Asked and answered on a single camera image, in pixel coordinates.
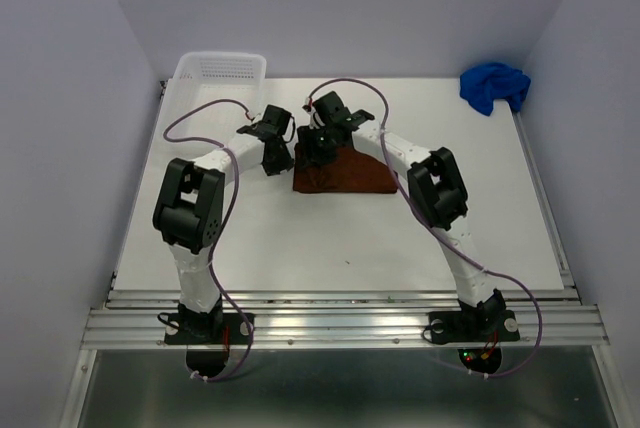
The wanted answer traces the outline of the brown microfiber towel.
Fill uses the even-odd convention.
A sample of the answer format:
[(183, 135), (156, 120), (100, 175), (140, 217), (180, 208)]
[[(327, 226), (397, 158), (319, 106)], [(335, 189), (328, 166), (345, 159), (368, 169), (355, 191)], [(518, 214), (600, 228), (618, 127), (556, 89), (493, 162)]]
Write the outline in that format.
[(337, 150), (333, 163), (323, 166), (305, 165), (303, 148), (294, 148), (293, 190), (302, 194), (364, 193), (394, 194), (397, 186), (385, 164), (357, 152), (351, 147)]

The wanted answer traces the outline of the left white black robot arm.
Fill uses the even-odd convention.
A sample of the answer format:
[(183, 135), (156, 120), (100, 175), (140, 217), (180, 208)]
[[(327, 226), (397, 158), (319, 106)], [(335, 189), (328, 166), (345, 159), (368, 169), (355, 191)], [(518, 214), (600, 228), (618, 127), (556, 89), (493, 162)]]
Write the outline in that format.
[(273, 105), (240, 127), (228, 143), (171, 135), (188, 117), (217, 103), (188, 112), (162, 134), (169, 143), (213, 146), (196, 159), (174, 158), (168, 163), (152, 215), (153, 227), (173, 256), (180, 284), (177, 311), (158, 316), (169, 345), (217, 344), (228, 335), (230, 324), (244, 322), (238, 315), (223, 315), (224, 291), (213, 274), (213, 249), (237, 201), (240, 175), (260, 166), (273, 176), (294, 165), (285, 135), (295, 121), (290, 112)]

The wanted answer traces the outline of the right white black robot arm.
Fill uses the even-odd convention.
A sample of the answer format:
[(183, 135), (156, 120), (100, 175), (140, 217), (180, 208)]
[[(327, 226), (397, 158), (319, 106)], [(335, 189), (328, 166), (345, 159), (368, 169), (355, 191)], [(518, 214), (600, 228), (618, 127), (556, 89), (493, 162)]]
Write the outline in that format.
[(429, 312), (425, 338), (436, 345), (517, 340), (517, 324), (502, 293), (486, 271), (472, 264), (477, 250), (466, 220), (468, 191), (453, 153), (407, 141), (371, 113), (350, 111), (334, 91), (317, 100), (308, 98), (304, 110), (310, 124), (298, 129), (298, 139), (305, 162), (328, 165), (347, 147), (385, 164), (393, 181), (406, 183), (401, 194), (414, 216), (434, 232), (459, 307)]

